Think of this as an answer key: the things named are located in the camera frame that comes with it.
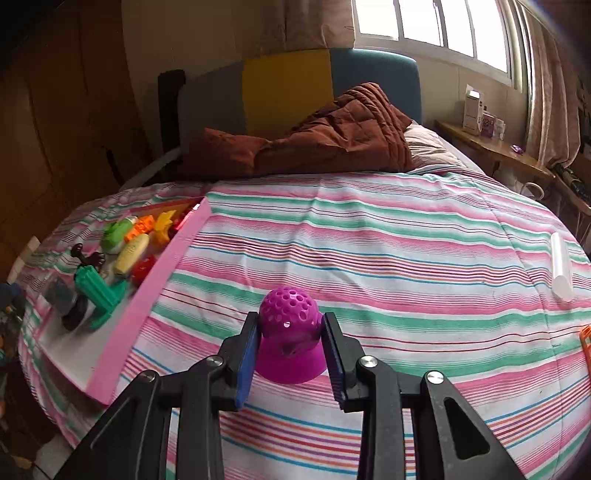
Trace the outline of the magenta perforated cup toy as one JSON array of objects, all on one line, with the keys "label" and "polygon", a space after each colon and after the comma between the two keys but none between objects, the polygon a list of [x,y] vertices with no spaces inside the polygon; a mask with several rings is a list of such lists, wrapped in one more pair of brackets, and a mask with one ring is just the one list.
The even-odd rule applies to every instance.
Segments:
[{"label": "magenta perforated cup toy", "polygon": [[271,290],[259,307],[262,332],[256,372],[276,384],[311,381],[325,372],[322,313],[301,288]]}]

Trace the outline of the red plastic toy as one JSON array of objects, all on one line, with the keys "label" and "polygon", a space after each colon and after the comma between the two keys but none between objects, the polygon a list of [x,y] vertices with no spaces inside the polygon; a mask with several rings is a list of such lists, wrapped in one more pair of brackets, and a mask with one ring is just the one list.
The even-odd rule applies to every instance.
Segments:
[{"label": "red plastic toy", "polygon": [[152,254],[147,255],[145,258],[140,260],[132,269],[130,279],[131,283],[139,288],[143,283],[150,270],[156,263],[156,257]]}]

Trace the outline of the yellow oval embossed toy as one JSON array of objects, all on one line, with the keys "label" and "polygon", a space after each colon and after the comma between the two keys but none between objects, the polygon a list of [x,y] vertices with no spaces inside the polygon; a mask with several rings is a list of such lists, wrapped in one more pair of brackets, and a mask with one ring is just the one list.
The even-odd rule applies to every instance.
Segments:
[{"label": "yellow oval embossed toy", "polygon": [[118,276],[128,275],[135,264],[141,259],[148,245],[148,234],[140,234],[130,240],[121,250],[116,261],[114,262],[114,274]]}]

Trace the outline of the teal green spool toy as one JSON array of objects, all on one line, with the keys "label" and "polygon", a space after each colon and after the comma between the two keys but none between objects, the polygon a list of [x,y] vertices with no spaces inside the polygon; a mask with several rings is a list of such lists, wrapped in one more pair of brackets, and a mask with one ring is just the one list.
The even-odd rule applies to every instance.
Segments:
[{"label": "teal green spool toy", "polygon": [[107,285],[92,266],[80,267],[76,272],[74,284],[78,291],[94,305],[89,320],[91,330],[98,330],[110,319],[128,289],[128,282],[124,279]]}]

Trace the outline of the clear jar with black lid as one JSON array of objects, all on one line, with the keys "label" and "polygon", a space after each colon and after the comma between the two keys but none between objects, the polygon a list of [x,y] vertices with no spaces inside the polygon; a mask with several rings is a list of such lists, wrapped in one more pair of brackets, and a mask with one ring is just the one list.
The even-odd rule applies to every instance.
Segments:
[{"label": "clear jar with black lid", "polygon": [[87,313],[88,298],[77,293],[61,277],[54,277],[49,281],[44,290],[44,298],[57,312],[67,331],[75,330]]}]

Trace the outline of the dark brown hair claw clip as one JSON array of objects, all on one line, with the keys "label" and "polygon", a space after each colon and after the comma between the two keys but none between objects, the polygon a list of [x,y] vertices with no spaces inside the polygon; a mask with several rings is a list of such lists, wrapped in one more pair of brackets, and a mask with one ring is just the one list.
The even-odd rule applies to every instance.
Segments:
[{"label": "dark brown hair claw clip", "polygon": [[84,255],[82,250],[83,244],[76,243],[71,247],[70,255],[80,262],[80,267],[91,266],[97,272],[100,272],[103,265],[106,262],[105,254],[99,251],[95,251],[90,255]]}]

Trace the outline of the orange yellow plastic toy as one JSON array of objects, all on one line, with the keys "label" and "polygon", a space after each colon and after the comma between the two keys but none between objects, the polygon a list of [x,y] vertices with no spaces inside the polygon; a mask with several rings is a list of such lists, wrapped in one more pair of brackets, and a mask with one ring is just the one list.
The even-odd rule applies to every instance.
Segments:
[{"label": "orange yellow plastic toy", "polygon": [[172,226],[176,210],[162,212],[155,221],[154,227],[149,234],[148,248],[152,252],[162,251],[170,242],[168,230]]}]

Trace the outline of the pink-rimmed white tray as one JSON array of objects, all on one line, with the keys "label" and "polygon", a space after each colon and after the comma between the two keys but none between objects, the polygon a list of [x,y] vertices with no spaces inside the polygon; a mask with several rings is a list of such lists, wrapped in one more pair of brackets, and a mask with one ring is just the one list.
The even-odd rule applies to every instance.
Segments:
[{"label": "pink-rimmed white tray", "polygon": [[52,312],[35,334],[45,358],[73,386],[103,405],[112,401],[126,358],[161,291],[211,217],[211,205],[204,197],[136,209],[137,212],[161,212],[185,205],[193,209],[179,233],[156,260],[138,291],[122,300],[105,325],[92,332],[83,322],[68,332]]}]

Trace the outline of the orange building block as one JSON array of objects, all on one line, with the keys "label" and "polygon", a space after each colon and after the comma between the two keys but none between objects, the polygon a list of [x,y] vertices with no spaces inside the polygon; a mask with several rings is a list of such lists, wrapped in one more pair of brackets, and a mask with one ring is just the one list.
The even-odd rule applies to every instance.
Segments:
[{"label": "orange building block", "polygon": [[124,242],[129,243],[141,234],[149,234],[154,227],[155,220],[152,215],[138,217],[131,229],[124,235]]}]

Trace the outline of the green round toy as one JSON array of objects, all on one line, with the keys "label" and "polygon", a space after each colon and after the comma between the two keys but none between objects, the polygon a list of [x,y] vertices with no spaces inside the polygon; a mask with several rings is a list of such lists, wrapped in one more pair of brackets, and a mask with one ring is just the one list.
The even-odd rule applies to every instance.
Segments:
[{"label": "green round toy", "polygon": [[100,242],[102,252],[109,255],[118,254],[125,244],[125,235],[133,228],[136,220],[136,216],[128,216],[111,223],[103,232]]}]

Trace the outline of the pale pillow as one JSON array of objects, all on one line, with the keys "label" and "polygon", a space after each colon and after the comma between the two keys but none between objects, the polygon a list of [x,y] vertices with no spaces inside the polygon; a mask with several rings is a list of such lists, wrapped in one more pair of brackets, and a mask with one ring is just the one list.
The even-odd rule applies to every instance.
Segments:
[{"label": "pale pillow", "polygon": [[404,136],[411,152],[413,169],[432,165],[452,165],[484,174],[484,171],[461,150],[416,121],[412,121]]}]

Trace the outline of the rust brown quilted blanket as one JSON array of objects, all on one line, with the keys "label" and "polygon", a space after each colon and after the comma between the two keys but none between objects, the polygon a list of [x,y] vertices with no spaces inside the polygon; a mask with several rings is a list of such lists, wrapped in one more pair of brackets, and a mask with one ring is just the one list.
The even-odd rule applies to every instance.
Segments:
[{"label": "rust brown quilted blanket", "polygon": [[178,173],[187,180],[413,169],[412,119],[375,82],[346,90],[276,140],[211,128],[191,141]]}]

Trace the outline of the white plastic tube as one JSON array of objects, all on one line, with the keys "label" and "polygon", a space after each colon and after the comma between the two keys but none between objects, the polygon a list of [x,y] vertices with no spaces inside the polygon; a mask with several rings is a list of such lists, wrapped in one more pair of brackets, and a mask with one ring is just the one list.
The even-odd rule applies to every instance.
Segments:
[{"label": "white plastic tube", "polygon": [[574,298],[572,265],[567,245],[559,232],[550,238],[552,263],[552,291],[561,300],[571,302]]}]

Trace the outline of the wooden bedside table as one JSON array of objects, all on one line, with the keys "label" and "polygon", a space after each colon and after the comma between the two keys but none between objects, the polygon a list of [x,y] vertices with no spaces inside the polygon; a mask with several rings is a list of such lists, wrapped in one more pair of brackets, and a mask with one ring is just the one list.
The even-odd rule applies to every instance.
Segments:
[{"label": "wooden bedside table", "polygon": [[491,164],[490,175],[500,169],[511,170],[519,180],[547,185],[555,180],[555,175],[545,167],[538,165],[536,159],[523,153],[517,154],[509,144],[499,139],[475,136],[464,131],[460,126],[436,120],[435,130],[450,143],[459,143],[476,152],[476,157]]}]

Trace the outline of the grey yellow blue headboard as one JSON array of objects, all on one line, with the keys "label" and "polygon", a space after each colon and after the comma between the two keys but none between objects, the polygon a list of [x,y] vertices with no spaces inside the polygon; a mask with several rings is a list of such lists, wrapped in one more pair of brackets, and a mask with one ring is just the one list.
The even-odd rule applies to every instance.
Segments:
[{"label": "grey yellow blue headboard", "polygon": [[423,120],[417,62],[366,49],[302,50],[247,59],[188,79],[178,98],[180,149],[206,128],[280,138],[346,90],[380,85],[391,103]]}]

